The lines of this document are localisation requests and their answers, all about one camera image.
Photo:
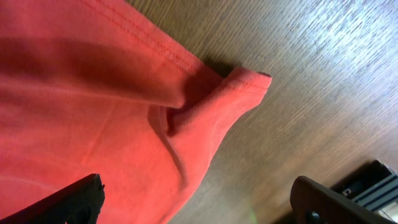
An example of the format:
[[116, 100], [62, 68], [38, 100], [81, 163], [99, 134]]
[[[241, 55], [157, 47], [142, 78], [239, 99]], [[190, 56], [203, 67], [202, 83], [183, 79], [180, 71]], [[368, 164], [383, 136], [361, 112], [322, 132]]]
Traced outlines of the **red orange t-shirt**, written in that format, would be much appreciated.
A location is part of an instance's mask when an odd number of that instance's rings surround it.
[[1, 1], [1, 216], [97, 173], [100, 223], [166, 223], [271, 77], [221, 77], [124, 1]]

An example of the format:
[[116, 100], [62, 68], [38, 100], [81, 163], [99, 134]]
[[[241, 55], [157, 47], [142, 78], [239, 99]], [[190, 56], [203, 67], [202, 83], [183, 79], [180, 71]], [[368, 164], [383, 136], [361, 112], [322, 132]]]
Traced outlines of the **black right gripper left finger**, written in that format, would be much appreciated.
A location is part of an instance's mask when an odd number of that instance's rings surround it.
[[1, 219], [1, 224], [96, 224], [105, 192], [99, 174], [90, 174]]

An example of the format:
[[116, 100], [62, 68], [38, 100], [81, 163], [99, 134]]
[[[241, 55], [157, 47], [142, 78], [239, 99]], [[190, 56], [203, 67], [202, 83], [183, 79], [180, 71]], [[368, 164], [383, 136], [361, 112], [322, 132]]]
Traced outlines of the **black aluminium frame rail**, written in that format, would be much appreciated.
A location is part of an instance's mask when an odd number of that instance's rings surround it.
[[397, 172], [374, 160], [356, 169], [331, 189], [355, 204], [377, 212], [397, 204]]

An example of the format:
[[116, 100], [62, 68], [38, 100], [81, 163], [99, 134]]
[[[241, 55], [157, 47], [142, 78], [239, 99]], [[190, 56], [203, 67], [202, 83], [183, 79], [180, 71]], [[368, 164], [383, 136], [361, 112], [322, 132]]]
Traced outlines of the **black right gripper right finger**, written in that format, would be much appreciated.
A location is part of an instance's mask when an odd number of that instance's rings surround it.
[[295, 179], [290, 205], [297, 223], [394, 224], [306, 176]]

